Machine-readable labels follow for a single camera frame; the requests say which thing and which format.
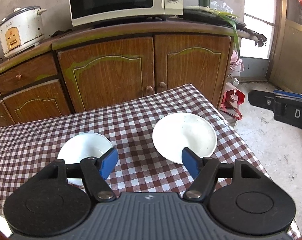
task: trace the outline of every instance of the pink bag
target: pink bag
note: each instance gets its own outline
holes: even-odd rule
[[[231,56],[230,69],[237,72],[244,71],[244,63],[240,58],[238,59],[238,53],[235,50]]]

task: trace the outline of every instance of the rice cooker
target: rice cooker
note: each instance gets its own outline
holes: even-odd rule
[[[44,39],[41,14],[45,11],[40,6],[16,8],[1,21],[0,42],[5,57],[36,46]]]

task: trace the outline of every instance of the checkered tablecloth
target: checkered tablecloth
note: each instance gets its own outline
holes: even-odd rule
[[[0,213],[16,188],[56,159],[64,143],[84,132],[106,136],[117,148],[119,161],[107,183],[116,195],[122,191],[183,193],[193,181],[183,165],[162,157],[152,142],[152,130],[175,112],[197,114],[212,124],[217,135],[213,157],[232,163],[244,158],[269,176],[238,133],[192,85],[119,105],[80,114],[29,122],[0,129]],[[220,179],[217,188],[231,183]],[[300,236],[295,222],[289,235]]]

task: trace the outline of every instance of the drawer knob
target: drawer knob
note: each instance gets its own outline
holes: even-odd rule
[[[153,92],[153,87],[147,86],[147,93],[152,93]]]
[[[160,88],[166,90],[166,83],[160,82]]]

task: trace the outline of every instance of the logo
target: logo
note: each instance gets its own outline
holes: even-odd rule
[[[295,118],[302,118],[300,109],[295,109]]]
[[[151,199],[154,198],[154,196],[152,196],[152,195],[147,195],[147,196],[145,196],[144,198],[146,198],[147,200],[151,200]]]

